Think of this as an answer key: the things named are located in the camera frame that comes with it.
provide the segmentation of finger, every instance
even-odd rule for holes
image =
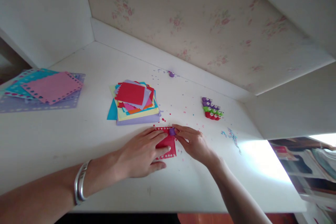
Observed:
[[[155,127],[150,127],[150,128],[148,128],[148,129],[145,129],[144,131],[140,132],[137,136],[138,136],[138,137],[145,136],[145,135],[151,133],[151,132],[154,131],[154,130],[155,130]]]
[[[181,126],[181,125],[178,125],[178,124],[172,124],[172,126],[176,129],[178,129],[179,131],[186,131],[186,132],[194,133],[194,134],[197,133],[197,130],[195,130],[193,128],[190,128],[190,127],[185,127],[185,126]]]
[[[194,134],[191,134],[189,132],[186,132],[186,131],[180,131],[177,136],[180,136],[180,137],[183,137],[185,139],[188,139],[189,141],[192,140],[195,135]]]
[[[162,134],[163,131],[153,131],[151,133],[149,133],[148,135],[145,136],[145,138],[148,138],[148,139],[153,139],[154,137]]]
[[[165,139],[168,136],[167,133],[162,133],[152,139],[152,142],[154,145],[157,145],[159,142],[161,142],[163,139]]]
[[[183,148],[186,149],[189,143],[181,136],[175,136],[175,138],[182,144]]]
[[[170,146],[166,146],[166,147],[163,147],[163,148],[160,148],[160,149],[156,149],[156,155],[155,155],[155,158],[158,158],[160,156],[163,156],[164,154],[166,154],[168,151],[171,150],[171,147]]]
[[[154,162],[149,166],[149,173],[156,172],[157,170],[161,170],[166,168],[167,165],[163,162]]]

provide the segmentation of white desk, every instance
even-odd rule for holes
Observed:
[[[116,150],[152,126],[116,126],[115,121],[106,119],[112,102],[108,86],[131,79],[145,81],[156,89],[162,117],[167,121],[156,126],[179,123],[202,131],[265,212],[305,211],[303,201],[268,142],[261,140],[242,103],[182,77],[170,78],[158,67],[99,42],[50,69],[86,74],[78,106],[0,114],[0,194]],[[202,96],[222,107],[224,119],[212,121],[204,116]],[[238,137],[241,155],[233,140],[221,134],[222,130],[228,134],[228,127]],[[121,181],[91,196],[75,211],[227,212],[210,173],[191,159],[179,142],[176,150],[177,157],[165,160],[165,170]]]

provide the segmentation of pink paper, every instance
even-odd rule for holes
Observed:
[[[148,98],[148,101],[145,104],[145,107],[148,106],[148,105],[151,105],[151,104],[153,104],[153,103],[152,103],[151,99]],[[124,106],[125,106],[125,109],[127,109],[127,111],[138,109],[138,108],[136,108],[136,107],[134,107],[134,106],[132,106],[128,103],[124,103]]]
[[[83,83],[68,72],[59,72],[43,79],[21,85],[32,96],[50,105],[80,90]]]

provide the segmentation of red punch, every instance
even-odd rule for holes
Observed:
[[[211,112],[205,112],[205,117],[206,118],[211,118],[213,116],[213,113]]]

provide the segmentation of silver bracelet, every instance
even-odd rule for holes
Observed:
[[[83,201],[85,201],[87,198],[83,195],[83,183],[84,183],[84,177],[86,174],[86,170],[88,169],[88,165],[91,160],[85,162],[79,169],[76,178],[75,178],[75,204],[80,205]]]

